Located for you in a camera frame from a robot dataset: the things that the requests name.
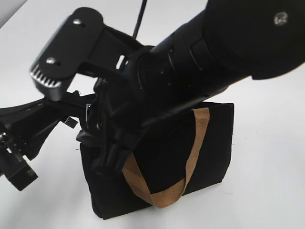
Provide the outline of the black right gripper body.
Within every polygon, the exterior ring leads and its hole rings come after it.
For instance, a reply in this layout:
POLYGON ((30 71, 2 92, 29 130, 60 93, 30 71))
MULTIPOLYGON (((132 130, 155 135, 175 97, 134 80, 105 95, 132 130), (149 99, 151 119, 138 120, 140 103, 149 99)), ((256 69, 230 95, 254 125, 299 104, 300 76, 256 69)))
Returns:
POLYGON ((145 46, 133 54, 118 79, 98 80, 81 142, 100 150, 91 169, 120 174, 149 126, 164 117, 172 74, 169 49, 145 46))

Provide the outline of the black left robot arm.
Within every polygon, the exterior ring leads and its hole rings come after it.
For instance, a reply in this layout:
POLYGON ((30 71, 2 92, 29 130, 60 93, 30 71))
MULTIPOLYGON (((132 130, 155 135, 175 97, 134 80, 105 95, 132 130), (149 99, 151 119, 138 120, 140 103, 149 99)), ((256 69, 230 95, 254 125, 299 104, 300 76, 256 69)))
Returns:
POLYGON ((85 118, 94 94, 66 93, 59 101, 37 101, 0 110, 0 174, 19 191, 37 179, 27 163, 39 153, 45 140, 59 122, 74 128, 76 118, 85 118))

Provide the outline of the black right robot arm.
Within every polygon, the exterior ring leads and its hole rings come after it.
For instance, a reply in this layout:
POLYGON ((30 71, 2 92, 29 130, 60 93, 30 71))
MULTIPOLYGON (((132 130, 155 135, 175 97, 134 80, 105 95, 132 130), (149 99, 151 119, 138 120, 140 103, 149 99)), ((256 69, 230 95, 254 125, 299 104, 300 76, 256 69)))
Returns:
POLYGON ((286 74, 305 61, 302 0, 210 0, 155 47, 129 57, 104 80, 102 149, 92 169, 111 176, 154 123, 194 107, 235 82, 286 74))

